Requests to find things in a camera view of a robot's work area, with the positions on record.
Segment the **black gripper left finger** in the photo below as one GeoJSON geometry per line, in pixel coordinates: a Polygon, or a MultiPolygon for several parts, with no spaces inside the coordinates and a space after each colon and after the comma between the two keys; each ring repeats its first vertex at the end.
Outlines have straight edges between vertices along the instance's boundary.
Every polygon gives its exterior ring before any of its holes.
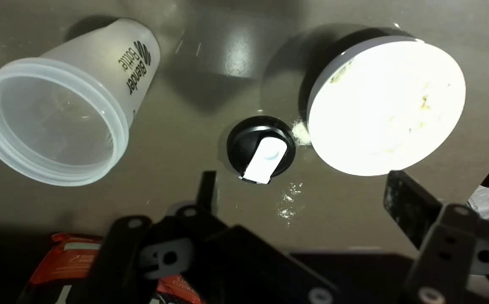
{"type": "Polygon", "coordinates": [[[205,304],[340,304],[335,284],[241,225],[213,215],[217,175],[198,197],[154,224],[124,217],[109,230],[76,304],[149,304],[164,279],[183,278],[205,304]]]}

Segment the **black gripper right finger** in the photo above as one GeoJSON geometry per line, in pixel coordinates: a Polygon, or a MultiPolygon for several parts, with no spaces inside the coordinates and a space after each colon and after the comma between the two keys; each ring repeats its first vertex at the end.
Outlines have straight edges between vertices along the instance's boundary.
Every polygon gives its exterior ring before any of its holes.
{"type": "Polygon", "coordinates": [[[442,203],[405,171],[391,171],[383,207],[418,251],[403,284],[405,304],[489,304],[469,290],[489,283],[489,220],[466,205],[442,203]]]}

